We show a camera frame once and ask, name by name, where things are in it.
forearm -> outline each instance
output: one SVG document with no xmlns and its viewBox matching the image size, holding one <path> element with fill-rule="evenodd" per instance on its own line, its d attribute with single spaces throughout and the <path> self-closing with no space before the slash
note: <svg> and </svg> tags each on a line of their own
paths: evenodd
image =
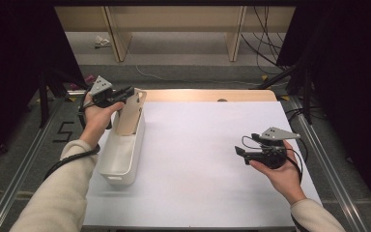
<svg viewBox="0 0 371 232">
<path fill-rule="evenodd" d="M 92 147 L 86 142 L 72 141 L 61 159 L 90 150 Z M 12 231 L 80 231 L 96 161 L 96 156 L 77 159 L 52 173 L 31 198 Z"/>
<path fill-rule="evenodd" d="M 345 231 L 331 213 L 311 199 L 304 199 L 292 205 L 291 214 L 295 221 L 307 231 Z"/>
</svg>

floor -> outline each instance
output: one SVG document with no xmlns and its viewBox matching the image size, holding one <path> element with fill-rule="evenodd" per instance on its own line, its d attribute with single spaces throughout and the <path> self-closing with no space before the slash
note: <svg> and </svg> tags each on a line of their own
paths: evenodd
<svg viewBox="0 0 371 232">
<path fill-rule="evenodd" d="M 101 48 L 95 48 L 97 36 L 107 39 L 104 32 L 98 33 L 67 33 L 71 47 L 78 64 L 85 76 L 89 74 L 101 74 L 110 77 L 113 81 L 131 81 L 139 88 L 214 88 L 214 89 L 247 89 L 260 84 L 262 77 L 272 77 L 280 70 L 261 57 L 257 57 L 252 49 L 241 42 L 238 60 L 230 62 L 221 33 L 134 33 L 129 45 L 128 56 L 124 62 L 117 63 L 109 44 Z M 258 40 L 253 34 L 244 34 L 244 37 L 255 48 L 258 48 Z M 284 35 L 271 34 L 274 45 L 281 46 Z M 262 44 L 260 51 L 267 58 L 273 59 L 270 47 Z M 203 78 L 205 82 L 196 82 L 195 79 Z M 277 96 L 283 96 L 284 86 L 287 80 L 281 81 L 271 87 Z M 286 111 L 293 108 L 293 98 L 289 101 L 280 100 Z M 51 108 L 59 104 L 51 101 Z M 313 104 L 317 105 L 317 96 Z M 65 129 L 76 131 L 70 139 L 77 137 L 81 128 L 70 112 L 76 102 L 69 99 L 61 102 L 57 111 L 52 111 L 53 125 L 61 123 Z M 31 144 L 34 144 L 40 123 L 39 98 L 35 97 L 29 104 L 29 111 L 18 123 L 13 131 L 13 136 L 7 141 L 9 151 L 0 154 L 0 199 L 4 192 L 12 184 L 18 167 L 24 162 L 23 158 L 31 154 Z M 355 205 L 360 216 L 359 229 L 355 229 L 355 223 L 349 215 L 344 213 L 345 208 L 338 200 L 338 193 L 332 189 L 331 182 L 327 177 L 326 170 L 321 165 L 317 151 L 312 146 L 310 139 L 304 138 L 304 144 L 309 150 L 307 167 L 314 181 L 320 198 L 327 208 L 343 224 L 347 231 L 371 231 L 371 193 L 361 180 L 352 163 L 345 160 L 346 152 L 336 137 L 329 121 L 323 111 L 317 109 L 312 112 L 313 126 L 321 141 L 334 172 L 337 174 L 340 184 Z M 28 199 L 42 182 L 42 176 L 48 167 L 56 161 L 64 143 L 54 142 L 64 138 L 58 134 L 59 126 L 52 126 L 45 132 L 45 141 L 42 141 L 35 149 L 37 155 L 30 157 L 30 165 L 24 170 L 24 176 L 15 195 L 11 207 L 6 216 L 0 221 L 0 231 L 8 231 L 15 222 L 18 214 L 27 204 Z M 293 130 L 303 133 L 304 125 L 300 117 L 292 121 Z M 304 154 L 305 146 L 300 145 Z M 82 231 L 109 231 L 107 229 L 83 228 Z"/>
</svg>

person's right hand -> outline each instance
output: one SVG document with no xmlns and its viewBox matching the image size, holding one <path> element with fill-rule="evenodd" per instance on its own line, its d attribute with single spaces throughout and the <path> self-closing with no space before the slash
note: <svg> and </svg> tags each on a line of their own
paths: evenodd
<svg viewBox="0 0 371 232">
<path fill-rule="evenodd" d="M 291 160 L 297 162 L 291 144 L 284 140 L 284 145 L 287 149 L 287 156 L 291 158 Z M 273 187 L 279 191 L 291 205 L 302 199 L 306 199 L 300 187 L 299 173 L 289 161 L 286 161 L 284 165 L 277 169 L 270 169 L 263 163 L 255 160 L 251 160 L 249 164 L 266 175 L 270 179 Z"/>
</svg>

white table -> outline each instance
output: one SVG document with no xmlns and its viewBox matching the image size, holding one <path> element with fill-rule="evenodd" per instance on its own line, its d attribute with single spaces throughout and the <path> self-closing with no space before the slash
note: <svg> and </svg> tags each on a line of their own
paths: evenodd
<svg viewBox="0 0 371 232">
<path fill-rule="evenodd" d="M 95 169 L 84 226 L 294 226 L 286 200 L 263 174 L 245 165 L 234 149 L 243 147 L 243 135 L 262 133 L 269 127 L 290 130 L 279 102 L 146 102 L 143 112 L 146 130 L 135 182 L 129 187 L 113 187 Z M 289 142 L 299 151 L 295 140 Z M 320 202 L 306 167 L 303 169 L 306 195 Z"/>
</svg>

